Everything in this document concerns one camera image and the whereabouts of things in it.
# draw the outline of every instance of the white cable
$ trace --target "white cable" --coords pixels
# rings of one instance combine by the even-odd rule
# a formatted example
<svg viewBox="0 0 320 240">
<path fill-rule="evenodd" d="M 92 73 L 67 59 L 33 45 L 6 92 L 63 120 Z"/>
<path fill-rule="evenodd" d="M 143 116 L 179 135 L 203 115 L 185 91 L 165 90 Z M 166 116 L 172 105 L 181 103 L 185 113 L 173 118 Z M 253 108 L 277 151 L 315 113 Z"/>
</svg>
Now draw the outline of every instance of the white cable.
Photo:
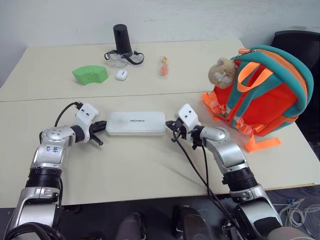
<svg viewBox="0 0 320 240">
<path fill-rule="evenodd" d="M 282 208 L 279 211 L 280 217 L 284 212 L 286 212 L 284 226 L 296 227 L 296 228 L 301 227 L 305 223 L 308 213 L 314 213 L 314 212 L 320 211 L 320 204 L 310 205 L 309 207 L 305 208 L 304 211 L 300 210 L 299 206 L 304 200 L 305 200 L 304 198 L 293 199 L 291 204 L 274 204 L 276 206 L 277 205 L 278 206 L 285 206 L 284 208 Z M 295 218 L 294 218 L 295 214 L 299 215 L 300 221 L 295 220 Z"/>
<path fill-rule="evenodd" d="M 302 239 L 302 240 L 315 240 L 314 238 L 311 237 L 307 237 L 307 236 L 299 236 L 299 237 L 295 237 L 295 238 L 291 238 L 290 240 L 297 240 L 297 239 Z"/>
</svg>

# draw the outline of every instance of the gray floor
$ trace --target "gray floor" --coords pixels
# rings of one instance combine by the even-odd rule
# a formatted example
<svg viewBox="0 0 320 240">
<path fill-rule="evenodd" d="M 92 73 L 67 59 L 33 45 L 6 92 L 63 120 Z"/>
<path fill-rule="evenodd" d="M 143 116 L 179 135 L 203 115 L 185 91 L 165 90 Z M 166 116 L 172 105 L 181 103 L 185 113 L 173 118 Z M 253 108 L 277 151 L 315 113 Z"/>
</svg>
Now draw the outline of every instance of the gray floor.
<svg viewBox="0 0 320 240">
<path fill-rule="evenodd" d="M 320 186 L 292 188 L 268 191 L 274 204 L 285 204 L 288 199 L 301 199 L 301 209 L 320 203 Z M 230 198 L 222 198 L 223 204 L 230 211 L 235 204 Z M 90 233 L 102 232 L 105 239 L 113 240 L 121 220 L 132 212 L 146 216 L 149 240 L 174 240 L 171 236 L 171 211 L 174 205 L 189 205 L 200 212 L 212 230 L 215 240 L 225 240 L 221 235 L 221 224 L 225 217 L 205 196 L 147 199 L 137 201 L 109 202 L 74 206 L 65 211 L 61 218 L 61 232 L 67 240 L 79 240 Z M 0 208 L 0 236 L 4 234 L 12 208 Z M 320 212 L 310 213 L 305 226 L 312 235 L 320 240 Z"/>
</svg>

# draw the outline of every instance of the green foam block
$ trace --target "green foam block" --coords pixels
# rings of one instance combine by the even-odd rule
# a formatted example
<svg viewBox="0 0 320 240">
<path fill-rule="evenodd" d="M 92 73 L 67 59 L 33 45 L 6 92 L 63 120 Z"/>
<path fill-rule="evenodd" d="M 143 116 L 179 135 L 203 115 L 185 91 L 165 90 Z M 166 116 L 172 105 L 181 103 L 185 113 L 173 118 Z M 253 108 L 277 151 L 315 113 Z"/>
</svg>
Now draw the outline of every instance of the green foam block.
<svg viewBox="0 0 320 240">
<path fill-rule="evenodd" d="M 88 65 L 72 71 L 75 79 L 82 85 L 90 83 L 102 83 L 108 78 L 107 69 L 104 66 Z"/>
</svg>

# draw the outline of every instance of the white router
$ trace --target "white router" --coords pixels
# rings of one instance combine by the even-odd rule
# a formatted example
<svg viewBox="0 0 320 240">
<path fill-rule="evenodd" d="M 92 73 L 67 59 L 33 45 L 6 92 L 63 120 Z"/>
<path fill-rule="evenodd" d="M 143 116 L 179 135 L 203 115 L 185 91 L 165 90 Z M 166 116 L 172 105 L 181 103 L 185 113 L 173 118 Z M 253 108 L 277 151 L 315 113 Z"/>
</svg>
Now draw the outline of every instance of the white router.
<svg viewBox="0 0 320 240">
<path fill-rule="evenodd" d="M 106 127 L 109 135 L 160 136 L 166 132 L 163 112 L 111 112 Z"/>
</svg>

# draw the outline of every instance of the backpack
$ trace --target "backpack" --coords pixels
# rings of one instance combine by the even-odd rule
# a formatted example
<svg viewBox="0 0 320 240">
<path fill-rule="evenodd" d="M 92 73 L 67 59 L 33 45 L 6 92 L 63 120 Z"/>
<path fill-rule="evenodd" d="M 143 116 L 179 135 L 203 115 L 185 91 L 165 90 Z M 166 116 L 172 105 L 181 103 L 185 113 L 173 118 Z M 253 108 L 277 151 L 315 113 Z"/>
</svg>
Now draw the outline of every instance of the backpack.
<svg viewBox="0 0 320 240">
<path fill-rule="evenodd" d="M 214 120 L 250 136 L 248 152 L 280 145 L 277 137 L 256 142 L 254 135 L 265 136 L 298 118 L 312 96 L 312 74 L 299 59 L 272 46 L 242 48 L 239 53 L 232 58 L 237 65 L 233 84 L 214 87 L 202 100 Z"/>
</svg>

